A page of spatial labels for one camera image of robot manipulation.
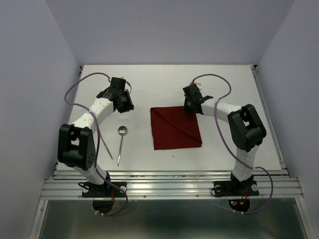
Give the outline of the dark red cloth napkin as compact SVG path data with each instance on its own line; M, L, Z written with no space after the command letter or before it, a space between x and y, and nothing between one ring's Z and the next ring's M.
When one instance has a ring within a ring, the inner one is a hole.
M150 109L154 150L195 148L202 139L195 114L186 114L182 106Z

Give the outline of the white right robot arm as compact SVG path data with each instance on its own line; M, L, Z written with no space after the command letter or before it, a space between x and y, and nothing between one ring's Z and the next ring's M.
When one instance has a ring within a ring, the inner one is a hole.
M246 181L252 178L256 152L267 135L255 107L251 104L235 106L221 103L212 96L204 97L196 84L184 87L183 92L185 96L183 111L187 114L214 117L217 130L225 145L226 141L218 120L229 124L231 138L236 146L236 154L226 146L236 160L229 188L232 193L241 194L247 189Z

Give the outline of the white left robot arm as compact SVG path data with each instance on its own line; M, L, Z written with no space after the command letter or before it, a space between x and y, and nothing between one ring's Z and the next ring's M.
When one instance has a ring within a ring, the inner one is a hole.
M67 102L85 109L85 113L71 124L63 124L58 136L58 162L78 171L94 184L99 196L110 193L109 174L97 163L101 143L100 124L113 112L126 113L134 109L129 83L123 78L112 77L110 86L101 91L91 107Z

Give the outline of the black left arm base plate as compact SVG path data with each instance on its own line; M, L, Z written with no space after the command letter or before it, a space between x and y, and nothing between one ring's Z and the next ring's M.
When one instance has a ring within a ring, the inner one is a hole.
M106 182L103 185L79 182L78 185L82 188L83 198L125 198L123 192L115 189Z

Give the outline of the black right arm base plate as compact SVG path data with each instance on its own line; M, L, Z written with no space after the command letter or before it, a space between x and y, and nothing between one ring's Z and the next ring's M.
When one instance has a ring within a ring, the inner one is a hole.
M259 196L257 182L237 183L233 181L214 181L210 193L214 197L241 197L248 193L248 196Z

